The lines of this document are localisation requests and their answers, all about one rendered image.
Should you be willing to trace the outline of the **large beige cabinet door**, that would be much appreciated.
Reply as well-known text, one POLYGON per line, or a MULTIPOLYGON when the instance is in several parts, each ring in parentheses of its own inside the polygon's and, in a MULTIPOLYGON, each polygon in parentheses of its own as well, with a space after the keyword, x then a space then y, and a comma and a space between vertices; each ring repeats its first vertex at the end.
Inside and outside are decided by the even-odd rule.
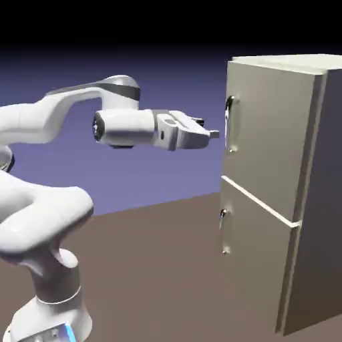
POLYGON ((325 72, 231 61, 227 74, 236 151, 225 150, 222 173, 295 222, 325 72))

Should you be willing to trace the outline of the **beige painted cabinet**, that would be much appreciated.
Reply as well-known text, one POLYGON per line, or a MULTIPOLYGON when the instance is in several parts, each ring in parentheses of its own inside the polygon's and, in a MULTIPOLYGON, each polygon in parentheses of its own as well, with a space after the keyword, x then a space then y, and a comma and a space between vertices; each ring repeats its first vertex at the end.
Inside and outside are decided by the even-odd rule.
POLYGON ((227 65, 220 257, 269 327, 342 314, 342 55, 227 65))

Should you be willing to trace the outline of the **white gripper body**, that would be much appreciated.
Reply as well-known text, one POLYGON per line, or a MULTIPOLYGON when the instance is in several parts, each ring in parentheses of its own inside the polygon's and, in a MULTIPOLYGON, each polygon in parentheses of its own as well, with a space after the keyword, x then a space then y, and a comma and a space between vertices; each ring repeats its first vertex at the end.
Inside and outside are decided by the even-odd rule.
POLYGON ((170 114, 178 122, 177 148, 202 149, 208 146, 208 130, 183 112, 171 110, 170 114))

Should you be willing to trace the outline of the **small beige cabinet door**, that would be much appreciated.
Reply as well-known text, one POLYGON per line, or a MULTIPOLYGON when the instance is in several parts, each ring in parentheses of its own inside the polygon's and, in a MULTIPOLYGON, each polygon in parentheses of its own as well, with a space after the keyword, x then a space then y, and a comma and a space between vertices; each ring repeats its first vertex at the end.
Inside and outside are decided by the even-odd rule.
POLYGON ((232 284, 278 332, 285 312, 295 240, 300 222, 291 222, 226 176, 220 210, 232 213, 230 254, 222 259, 232 284))

